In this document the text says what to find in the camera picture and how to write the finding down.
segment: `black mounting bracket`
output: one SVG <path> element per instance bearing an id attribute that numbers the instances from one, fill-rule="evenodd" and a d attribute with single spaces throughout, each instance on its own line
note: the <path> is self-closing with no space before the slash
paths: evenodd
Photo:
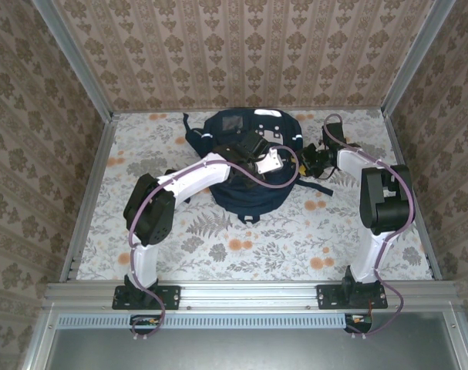
<path id="1" fill-rule="evenodd" d="M 385 288 L 381 283 L 355 282 L 350 266 L 341 284 L 317 285 L 316 293 L 320 310 L 388 308 Z"/>
<path id="2" fill-rule="evenodd" d="M 178 310 L 180 303 L 179 285 L 158 285 L 158 281 L 149 289 L 155 293 L 167 310 Z M 113 310 L 160 310 L 160 305 L 149 294 L 136 288 L 127 275 L 124 285 L 116 287 L 112 301 Z"/>

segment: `table surface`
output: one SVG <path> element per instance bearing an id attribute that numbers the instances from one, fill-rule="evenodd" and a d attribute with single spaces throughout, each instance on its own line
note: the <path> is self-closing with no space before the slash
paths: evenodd
<path id="1" fill-rule="evenodd" d="M 304 143 L 317 143 L 324 118 L 339 113 L 349 142 L 396 163 L 378 109 L 287 111 L 301 124 Z M 192 112 L 189 123 L 202 127 L 214 112 Z M 137 179 L 199 160 L 184 139 L 182 113 L 127 113 L 120 116 L 96 208 L 82 253 L 78 280 L 122 279 L 129 268 L 123 209 Z M 339 280 L 359 249 L 359 182 L 336 171 L 321 182 L 328 197 L 296 185 L 275 211 L 244 225 L 215 204 L 208 189 L 175 211 L 173 229 L 160 245 L 157 273 L 168 281 Z M 426 255 L 413 224 L 388 253 L 382 277 L 431 279 Z"/>

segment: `wall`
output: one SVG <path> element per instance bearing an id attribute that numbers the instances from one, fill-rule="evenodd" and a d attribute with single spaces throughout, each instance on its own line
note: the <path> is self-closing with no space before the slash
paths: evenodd
<path id="1" fill-rule="evenodd" d="M 468 0 L 458 0 L 392 114 L 444 278 L 468 313 Z"/>
<path id="2" fill-rule="evenodd" d="M 103 123 L 30 1 L 0 0 L 0 369 L 57 281 Z"/>
<path id="3" fill-rule="evenodd" d="M 56 0 L 114 110 L 380 106 L 433 0 Z"/>

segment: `metal vent grille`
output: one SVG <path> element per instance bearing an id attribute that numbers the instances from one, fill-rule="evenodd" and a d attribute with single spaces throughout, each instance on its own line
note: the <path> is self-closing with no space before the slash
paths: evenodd
<path id="1" fill-rule="evenodd" d="M 61 314 L 58 329 L 130 328 L 130 314 Z M 344 314 L 168 314 L 167 329 L 344 328 Z"/>

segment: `navy blue backpack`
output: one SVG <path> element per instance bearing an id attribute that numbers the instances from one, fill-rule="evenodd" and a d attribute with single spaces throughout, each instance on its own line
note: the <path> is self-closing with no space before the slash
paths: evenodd
<path id="1" fill-rule="evenodd" d="M 256 114 L 256 111 L 268 112 L 268 114 Z M 295 152 L 303 147 L 302 132 L 298 121 L 280 110 L 227 109 L 207 119 L 203 129 L 191 129 L 187 124 L 188 117 L 189 115 L 184 113 L 186 140 L 201 158 L 216 146 L 242 141 L 246 133 L 252 130 L 262 135 L 271 145 L 282 144 Z M 265 174 L 268 183 L 284 183 L 293 176 L 295 165 L 291 161 L 290 153 L 286 150 L 279 150 L 278 154 L 284 161 L 284 166 L 280 170 Z M 333 190 L 300 179 L 282 189 L 270 189 L 258 184 L 248 187 L 240 177 L 213 185 L 210 190 L 218 205 L 238 215 L 243 223 L 246 224 L 249 221 L 255 224 L 260 220 L 260 215 L 279 208 L 296 183 L 319 190 L 329 196 L 333 194 Z"/>

